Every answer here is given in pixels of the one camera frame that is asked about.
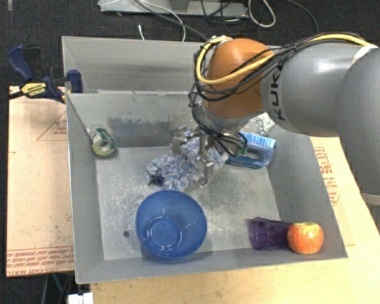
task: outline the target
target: purple cup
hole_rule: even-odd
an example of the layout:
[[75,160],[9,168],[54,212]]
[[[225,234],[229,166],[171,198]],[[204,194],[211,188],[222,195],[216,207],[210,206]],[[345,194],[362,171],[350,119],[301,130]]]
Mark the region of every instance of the purple cup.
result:
[[256,217],[249,225],[249,240],[256,250],[288,248],[287,230],[291,223]]

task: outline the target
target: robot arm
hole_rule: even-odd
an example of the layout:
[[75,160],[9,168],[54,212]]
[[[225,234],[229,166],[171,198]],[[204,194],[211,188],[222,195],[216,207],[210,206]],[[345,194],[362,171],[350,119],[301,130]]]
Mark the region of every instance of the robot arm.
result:
[[239,131],[267,112],[288,131],[339,136],[362,193],[380,201],[380,48],[346,33],[276,49],[213,37],[194,64],[193,117],[215,147],[240,154]]

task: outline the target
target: cardboard sheet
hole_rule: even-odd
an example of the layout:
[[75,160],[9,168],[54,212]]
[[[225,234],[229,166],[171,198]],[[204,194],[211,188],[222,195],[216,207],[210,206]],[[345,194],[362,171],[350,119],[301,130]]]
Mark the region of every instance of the cardboard sheet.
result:
[[9,102],[6,275],[74,268],[66,106]]

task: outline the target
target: black carpet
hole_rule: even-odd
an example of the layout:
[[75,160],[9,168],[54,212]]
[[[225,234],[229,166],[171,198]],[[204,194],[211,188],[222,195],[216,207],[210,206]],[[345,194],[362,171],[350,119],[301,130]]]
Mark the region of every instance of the black carpet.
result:
[[[104,14],[98,0],[0,0],[0,98],[8,93],[8,86],[17,85],[21,78],[8,64],[6,53],[19,44],[40,45],[42,67],[53,69],[55,77],[62,73],[60,41],[63,35],[86,37],[121,37],[140,39],[137,24],[144,29],[146,39],[178,41],[179,26],[167,23],[154,15]],[[293,0],[303,5],[313,16],[320,31],[348,31],[380,45],[380,0]],[[247,23],[241,27],[224,26],[221,21],[207,22],[202,17],[183,16],[184,23],[205,36],[232,35],[262,41],[270,45],[284,45],[315,33],[315,24],[306,11],[286,0],[269,0],[277,23],[268,29]],[[254,6],[260,19],[270,19],[259,4]],[[188,41],[200,41],[188,33]],[[7,279],[4,274],[6,248],[6,183],[8,150],[8,105],[0,104],[0,303],[40,303],[46,276]],[[380,225],[380,211],[372,210]],[[66,274],[58,279],[65,283]],[[52,276],[48,279],[47,302],[58,303],[60,292]]]

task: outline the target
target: black cable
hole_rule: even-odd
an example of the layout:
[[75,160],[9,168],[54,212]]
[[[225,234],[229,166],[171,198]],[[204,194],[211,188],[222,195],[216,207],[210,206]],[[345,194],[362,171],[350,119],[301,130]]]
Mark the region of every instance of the black cable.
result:
[[[310,37],[306,37],[306,38],[303,38],[303,39],[300,39],[296,42],[294,42],[293,44],[289,44],[287,46],[284,46],[284,47],[276,47],[276,48],[272,48],[272,49],[267,49],[261,53],[258,53],[257,55],[253,56],[252,58],[250,58],[249,60],[247,60],[246,62],[244,62],[240,67],[238,67],[237,69],[239,68],[242,68],[244,67],[246,64],[248,64],[249,62],[251,62],[252,60],[256,59],[258,56],[262,55],[263,53],[266,53],[267,51],[273,51],[275,49],[278,49],[279,51],[277,53],[275,53],[273,55],[273,57],[271,57],[271,59],[267,60],[264,64],[260,65],[257,69],[255,69],[254,71],[252,71],[251,73],[249,73],[248,75],[246,75],[238,84],[230,87],[230,88],[227,88],[227,89],[223,89],[223,90],[220,90],[220,91],[216,91],[215,89],[214,90],[211,90],[211,89],[207,89],[205,85],[202,85],[200,84],[198,78],[196,77],[196,74],[194,72],[194,84],[195,84],[195,87],[197,88],[197,91],[198,91],[198,95],[206,100],[206,101],[221,101],[223,99],[226,99],[226,98],[229,98],[231,97],[233,94],[235,93],[242,93],[242,92],[245,92],[247,89],[251,88],[251,86],[247,87],[246,89],[242,90],[241,92],[238,91],[238,89],[241,87],[241,86],[244,86],[245,84],[247,84],[248,82],[251,82],[252,80],[256,79],[259,75],[261,75],[263,72],[267,72],[265,74],[265,76],[267,74],[269,74],[278,64],[280,63],[284,63],[288,58],[294,56],[297,52],[301,51],[302,49],[305,49],[309,46],[313,46],[313,45],[316,45],[316,44],[322,44],[322,43],[325,43],[325,42],[344,42],[346,43],[345,40],[341,40],[341,39],[327,39],[327,40],[318,40],[318,41],[311,41],[312,39],[315,39],[317,37],[320,37],[322,35],[326,35],[327,33],[321,33],[321,34],[315,34],[315,35],[312,35]],[[354,37],[357,37],[359,39],[361,39],[361,37],[359,37],[358,35],[355,35],[355,34],[352,34],[352,33],[339,33],[339,34],[347,34],[347,35],[352,35]],[[198,58],[198,56],[200,55],[200,52],[198,53],[195,53],[194,57],[194,62],[196,63],[196,60]],[[211,97],[206,97],[203,93],[208,93],[208,94],[220,94],[221,96],[220,97],[217,97],[217,98],[211,98]]]
[[72,276],[73,274],[69,274],[68,277],[66,277],[62,292],[59,296],[58,304],[62,304],[62,301],[64,300],[65,295],[67,295],[67,289],[69,288],[70,281],[72,280]]
[[13,93],[13,94],[9,94],[6,97],[0,98],[0,104],[1,103],[5,103],[6,101],[9,101],[9,100],[12,100],[12,99],[21,97],[21,96],[23,96],[23,93],[21,91],[18,91],[18,92]]
[[312,19],[313,22],[314,22],[314,25],[315,25],[315,33],[317,33],[317,34],[319,33],[318,22],[317,22],[317,20],[315,19],[315,17],[313,16],[313,14],[312,14],[308,9],[306,9],[306,7],[300,5],[299,3],[294,2],[293,0],[285,0],[285,1],[287,1],[288,3],[291,3],[291,4],[293,4],[293,5],[295,5],[295,6],[299,7],[299,8],[301,8],[302,10],[304,10],[304,11],[305,11],[305,12],[311,17],[311,19]]
[[45,304],[45,302],[46,302],[46,293],[48,290],[48,280],[49,280],[49,274],[46,275],[46,278],[45,278],[44,291],[42,292],[41,304]]
[[196,30],[196,29],[194,29],[194,28],[192,28],[192,27],[190,27],[190,26],[188,26],[188,25],[185,25],[185,24],[183,24],[183,23],[181,23],[181,22],[178,22],[178,21],[176,21],[176,20],[174,20],[174,19],[171,19],[171,18],[169,18],[169,17],[163,16],[163,15],[160,14],[160,13],[157,13],[156,11],[152,10],[151,8],[147,7],[147,6],[144,5],[142,2],[140,2],[140,0],[133,0],[133,1],[135,1],[138,5],[140,5],[140,6],[141,6],[142,8],[144,8],[144,9],[148,10],[150,13],[154,14],[155,16],[158,16],[158,17],[160,17],[160,18],[166,20],[167,22],[174,23],[175,25],[178,25],[178,26],[181,26],[181,27],[185,27],[186,29],[190,30],[191,32],[193,32],[193,33],[199,35],[204,41],[207,41],[207,40],[208,40],[207,36],[203,35],[203,34],[202,34],[201,32],[199,32],[198,30]]

